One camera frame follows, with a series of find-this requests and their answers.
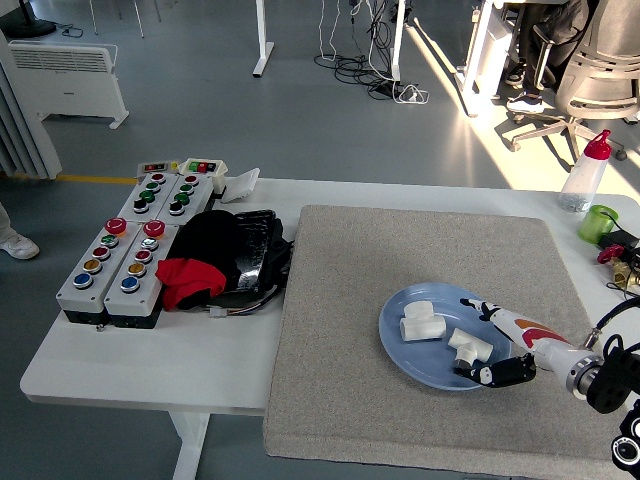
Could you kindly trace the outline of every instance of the camera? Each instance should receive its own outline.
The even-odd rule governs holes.
[[[620,435],[611,443],[611,458],[616,467],[640,478],[640,400],[620,424]]]

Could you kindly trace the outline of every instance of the office chair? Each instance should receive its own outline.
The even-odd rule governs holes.
[[[555,122],[532,132],[516,135],[511,140],[512,152],[520,149],[520,140],[548,136],[567,131],[574,161],[580,156],[576,136],[592,140],[593,132],[583,120],[621,119],[640,110],[640,8],[638,0],[600,0],[587,29],[571,55],[555,95],[555,108],[562,116],[517,113],[516,124],[532,118]],[[536,66],[536,87],[542,89],[542,78],[553,42],[536,26],[543,48]],[[609,141],[617,149],[616,158],[624,160],[624,146]]]

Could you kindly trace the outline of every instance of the green cup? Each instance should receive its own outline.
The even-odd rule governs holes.
[[[603,235],[609,233],[618,213],[604,205],[592,205],[580,225],[578,236],[585,242],[597,245]]]

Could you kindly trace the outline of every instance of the blue plate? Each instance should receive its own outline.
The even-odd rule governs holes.
[[[511,342],[490,322],[479,319],[479,313],[460,303],[461,298],[481,300],[477,295],[455,285],[420,283],[400,290],[380,312],[380,340],[387,354],[404,373],[420,383],[442,390],[471,390],[480,385],[453,373],[456,350],[448,345],[455,328],[493,345],[487,364],[511,356]],[[442,339],[405,342],[400,335],[400,319],[404,307],[418,300],[433,303],[434,314],[442,315],[447,332]],[[474,367],[482,364],[478,361]]]

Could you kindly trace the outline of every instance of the control box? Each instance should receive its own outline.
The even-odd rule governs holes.
[[[221,160],[140,164],[139,184],[57,294],[67,318],[153,328],[161,310],[158,261],[166,258],[180,226],[222,197],[227,171]]]
[[[181,175],[206,175],[209,177],[213,183],[213,194],[215,198],[222,198],[222,194],[226,188],[224,174],[228,171],[227,165],[222,160],[188,158],[186,162],[180,165]]]
[[[139,185],[136,185],[119,217],[129,222],[147,222],[156,218],[170,197],[180,175],[176,173],[148,173]]]
[[[155,218],[167,225],[184,225],[197,213],[210,210],[215,201],[213,183],[206,175],[180,175]]]
[[[139,230],[140,224],[115,218],[100,231],[56,295],[69,321],[109,323],[105,294]]]
[[[162,308],[162,283],[156,277],[158,261],[167,257],[180,228],[161,224],[153,220],[140,230],[107,292],[104,304],[116,327],[156,325]]]

